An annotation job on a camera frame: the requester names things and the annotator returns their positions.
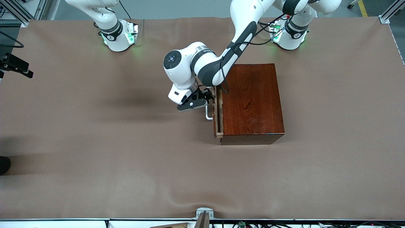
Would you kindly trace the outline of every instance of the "wire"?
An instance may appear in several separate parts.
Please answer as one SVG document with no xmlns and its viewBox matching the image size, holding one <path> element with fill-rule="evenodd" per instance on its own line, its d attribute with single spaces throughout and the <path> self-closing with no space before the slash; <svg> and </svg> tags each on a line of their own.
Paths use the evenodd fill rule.
<svg viewBox="0 0 405 228">
<path fill-rule="evenodd" d="M 93 26 L 96 27 L 96 28 L 98 28 L 98 29 L 100 29 L 100 28 L 98 27 L 98 25 L 96 24 L 96 22 L 93 22 Z"/>
<path fill-rule="evenodd" d="M 259 225 L 258 224 L 256 224 L 255 222 L 251 222 L 251 221 L 248 221 L 248 222 L 245 222 L 249 227 L 251 227 L 251 228 L 254 228 L 253 226 L 251 226 L 250 224 L 253 224 L 253 225 L 255 225 L 256 226 L 256 228 L 260 228 L 259 227 Z"/>
<path fill-rule="evenodd" d="M 114 11 L 110 10 L 109 8 L 105 7 L 106 10 L 115 13 Z"/>
<path fill-rule="evenodd" d="M 1 34 L 3 34 L 4 36 L 10 38 L 12 41 L 17 42 L 20 46 L 15 46 L 15 45 L 8 45 L 8 44 L 0 44 L 0 47 L 15 47 L 15 48 L 23 48 L 24 44 L 22 44 L 20 41 L 12 38 L 11 36 L 5 34 L 4 32 L 0 31 Z"/>
<path fill-rule="evenodd" d="M 291 226 L 288 226 L 288 225 L 286 225 L 285 223 L 282 223 L 282 222 L 279 222 L 279 221 L 272 221 L 273 223 L 276 223 L 276 224 L 278 224 L 278 225 L 280 225 L 280 226 L 284 226 L 284 227 L 287 227 L 287 228 L 292 228 Z"/>
<path fill-rule="evenodd" d="M 6 11 L 5 8 L 3 8 L 2 6 L 0 6 L 0 14 L 1 14 L 1 15 L 0 15 L 0 18 L 2 18 L 5 13 L 8 13 L 8 12 Z"/>
<path fill-rule="evenodd" d="M 351 226 L 351 225 L 347 225 L 347 224 L 336 225 L 336 224 L 333 224 L 333 223 L 325 223 L 324 228 L 358 228 L 359 226 L 364 226 L 364 225 L 369 224 L 369 223 L 371 223 L 373 225 L 377 225 L 377 226 L 383 226 L 385 228 L 390 228 L 390 226 L 388 226 L 388 225 L 385 225 L 385 224 L 380 223 L 380 222 L 373 222 L 373 221 L 364 222 L 364 223 L 362 223 L 360 225 L 356 225 L 356 226 Z"/>
<path fill-rule="evenodd" d="M 259 25 L 260 25 L 260 27 L 264 28 L 262 23 L 259 23 Z M 271 33 L 269 30 L 266 30 L 266 28 L 264 28 L 264 31 Z"/>
<path fill-rule="evenodd" d="M 278 16 L 276 19 L 274 19 L 272 22 L 270 22 L 270 23 L 268 23 L 268 24 L 265 24 L 265 23 L 263 23 L 263 22 L 259 22 L 259 25 L 262 27 L 262 29 L 260 29 L 253 37 L 257 36 L 257 35 L 258 35 L 259 33 L 261 33 L 263 30 L 265 30 L 266 32 L 269 32 L 269 33 L 270 33 L 270 31 L 267 31 L 266 28 L 269 27 L 271 24 L 273 24 L 273 23 L 274 23 L 275 21 L 277 21 L 278 19 L 282 18 L 284 15 L 285 15 L 285 14 L 281 14 L 280 16 Z M 239 42 L 239 43 L 234 43 L 234 44 L 230 47 L 230 49 L 229 49 L 228 52 L 230 52 L 231 50 L 233 50 L 233 48 L 234 48 L 235 46 L 237 46 L 237 45 L 241 45 L 241 44 L 247 44 L 247 45 L 249 45 L 249 44 L 251 44 L 251 45 L 265 45 L 265 44 L 267 44 L 267 43 L 269 43 L 269 42 L 271 42 L 271 41 L 272 41 L 272 38 L 270 38 L 268 41 L 266 41 L 266 42 L 264 42 L 264 43 L 251 43 L 251 42 L 246 42 L 246 41 L 244 41 L 244 42 Z M 228 93 L 229 93 L 229 86 L 228 86 L 228 82 L 226 81 L 226 77 L 225 77 L 225 73 L 224 73 L 224 57 L 225 57 L 226 54 L 224 54 L 224 55 L 222 56 L 221 61 L 220 61 L 221 73 L 222 73 L 222 77 L 223 77 L 223 79 L 224 79 L 224 83 L 225 83 L 225 86 L 226 86 L 226 90 L 225 90 L 225 88 L 222 86 L 222 84 L 221 84 L 221 89 L 222 89 L 222 91 L 223 91 L 224 93 L 228 94 Z"/>
<path fill-rule="evenodd" d="M 119 0 L 119 3 L 121 4 L 122 8 L 124 9 L 124 11 L 127 13 L 129 20 L 132 20 L 131 16 L 129 15 L 128 11 L 125 9 L 125 7 L 122 5 L 121 0 Z"/>
</svg>

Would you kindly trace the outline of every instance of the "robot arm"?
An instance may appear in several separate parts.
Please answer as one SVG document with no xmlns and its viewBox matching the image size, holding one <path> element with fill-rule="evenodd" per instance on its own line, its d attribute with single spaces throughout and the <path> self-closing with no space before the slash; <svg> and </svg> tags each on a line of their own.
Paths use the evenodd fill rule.
<svg viewBox="0 0 405 228">
<path fill-rule="evenodd" d="M 109 8 L 119 0 L 65 0 L 69 5 L 91 17 L 102 33 L 104 43 L 113 51 L 121 52 L 135 44 L 138 26 L 125 20 L 118 20 Z"/>
<path fill-rule="evenodd" d="M 302 35 L 306 33 L 315 15 L 308 3 L 315 8 L 324 9 L 320 12 L 326 14 L 334 11 L 340 2 L 341 0 L 233 0 L 230 13 L 235 26 L 235 36 L 221 55 L 217 56 L 205 44 L 195 42 L 182 50 L 170 51 L 165 56 L 163 66 L 173 82 L 168 97 L 178 104 L 179 111 L 204 107 L 206 103 L 196 102 L 199 89 L 194 74 L 204 86 L 220 85 L 247 47 L 246 43 L 241 42 L 250 42 L 253 39 L 257 22 L 271 5 L 274 4 L 285 14 L 298 15 L 294 21 L 291 17 L 288 22 L 292 28 L 289 31 L 290 39 L 283 39 L 291 49 L 295 49 L 303 41 Z"/>
<path fill-rule="evenodd" d="M 173 82 L 169 98 L 181 105 L 198 88 L 194 74 L 205 86 L 216 86 L 223 82 L 230 68 L 241 56 L 257 29 L 257 22 L 275 0 L 233 0 L 230 6 L 235 36 L 225 51 L 216 56 L 201 42 L 195 42 L 182 50 L 170 51 L 164 58 L 166 74 Z"/>
</svg>

